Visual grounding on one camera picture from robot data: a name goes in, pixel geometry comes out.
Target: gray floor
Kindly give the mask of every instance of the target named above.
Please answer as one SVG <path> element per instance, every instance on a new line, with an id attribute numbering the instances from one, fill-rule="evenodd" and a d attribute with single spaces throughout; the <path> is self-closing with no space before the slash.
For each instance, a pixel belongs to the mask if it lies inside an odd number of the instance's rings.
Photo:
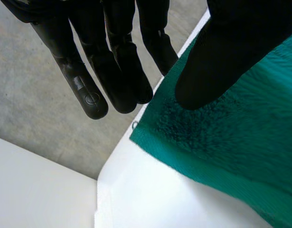
<path id="1" fill-rule="evenodd" d="M 206 7 L 205 0 L 171 0 L 166 32 L 176 51 Z M 143 46 L 137 13 L 133 39 L 155 86 L 160 73 Z M 31 26 L 18 21 L 0 2 L 0 138 L 96 179 L 140 109 L 123 115 L 109 108 L 104 119 L 89 119 Z"/>

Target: white surface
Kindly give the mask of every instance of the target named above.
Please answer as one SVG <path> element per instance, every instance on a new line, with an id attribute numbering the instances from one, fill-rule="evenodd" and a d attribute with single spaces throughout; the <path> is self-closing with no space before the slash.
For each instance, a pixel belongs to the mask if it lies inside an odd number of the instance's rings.
<path id="1" fill-rule="evenodd" d="M 0 139 L 0 228 L 93 228 L 96 181 Z"/>
<path id="2" fill-rule="evenodd" d="M 209 17 L 207 10 L 179 55 Z M 131 133 L 130 127 L 99 175 L 95 228 L 270 227 L 246 204 L 151 157 L 129 140 Z"/>

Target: green towel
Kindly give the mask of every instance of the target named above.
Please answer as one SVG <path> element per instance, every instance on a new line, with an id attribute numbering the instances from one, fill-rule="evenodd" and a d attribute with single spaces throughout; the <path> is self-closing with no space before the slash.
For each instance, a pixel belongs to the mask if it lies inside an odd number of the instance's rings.
<path id="1" fill-rule="evenodd" d="M 292 36 L 222 97 L 187 111 L 174 90 L 194 42 L 131 140 L 183 175 L 244 201 L 272 226 L 292 227 Z"/>

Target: teal towel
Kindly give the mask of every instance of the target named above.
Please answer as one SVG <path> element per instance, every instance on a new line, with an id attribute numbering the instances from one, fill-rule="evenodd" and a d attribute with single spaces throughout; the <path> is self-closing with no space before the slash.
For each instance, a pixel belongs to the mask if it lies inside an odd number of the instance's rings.
<path id="1" fill-rule="evenodd" d="M 174 90 L 194 42 L 131 140 L 187 177 L 241 199 L 272 226 L 292 227 L 292 36 L 222 97 L 187 111 Z"/>

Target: white table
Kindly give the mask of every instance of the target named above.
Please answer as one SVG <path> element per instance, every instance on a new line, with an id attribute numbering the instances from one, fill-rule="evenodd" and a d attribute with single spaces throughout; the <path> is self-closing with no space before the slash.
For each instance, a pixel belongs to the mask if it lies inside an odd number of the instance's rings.
<path id="1" fill-rule="evenodd" d="M 207 11 L 179 55 L 209 17 Z M 243 202 L 151 157 L 129 140 L 131 133 L 129 127 L 99 175 L 96 228 L 270 227 Z"/>

